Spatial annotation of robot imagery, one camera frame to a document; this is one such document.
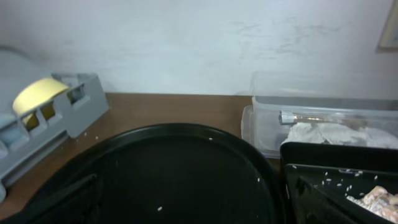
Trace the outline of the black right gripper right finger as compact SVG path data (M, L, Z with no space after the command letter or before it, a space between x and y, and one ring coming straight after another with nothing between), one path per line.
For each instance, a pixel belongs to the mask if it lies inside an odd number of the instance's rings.
M292 185L292 205L297 223L373 223L373 215L347 202L339 203L305 177Z

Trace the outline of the light blue plastic cup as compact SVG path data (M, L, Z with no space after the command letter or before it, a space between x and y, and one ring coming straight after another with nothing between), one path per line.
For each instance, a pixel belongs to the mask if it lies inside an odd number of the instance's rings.
M22 131L15 116L1 114L1 154L7 154L10 149L16 150L26 143Z

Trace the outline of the yellow plastic bowl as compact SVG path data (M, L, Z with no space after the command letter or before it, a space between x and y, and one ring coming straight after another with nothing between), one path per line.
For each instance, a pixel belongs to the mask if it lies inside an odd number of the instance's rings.
M17 95L12 104L12 108L18 115L22 115L26 111L40 106L68 89L68 85L54 78L37 80ZM43 105L40 110L45 120L49 120L51 117L55 116L53 103ZM39 125L39 120L35 113L23 117L22 122L25 124L28 131Z

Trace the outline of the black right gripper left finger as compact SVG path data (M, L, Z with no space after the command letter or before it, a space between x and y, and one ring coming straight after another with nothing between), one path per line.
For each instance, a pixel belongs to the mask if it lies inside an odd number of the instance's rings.
M1 220L1 224L94 223L102 194L103 181L91 174Z

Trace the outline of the white round plate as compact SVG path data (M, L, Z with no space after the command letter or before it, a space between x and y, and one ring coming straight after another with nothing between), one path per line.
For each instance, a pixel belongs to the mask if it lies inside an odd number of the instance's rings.
M16 96L50 72L19 49L1 45L1 114L12 113Z

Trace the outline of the white napkin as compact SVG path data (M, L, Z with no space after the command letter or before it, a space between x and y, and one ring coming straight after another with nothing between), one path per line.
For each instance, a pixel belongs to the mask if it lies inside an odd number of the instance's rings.
M287 142L397 149L397 137L376 128L351 129L335 123L298 123L290 128Z

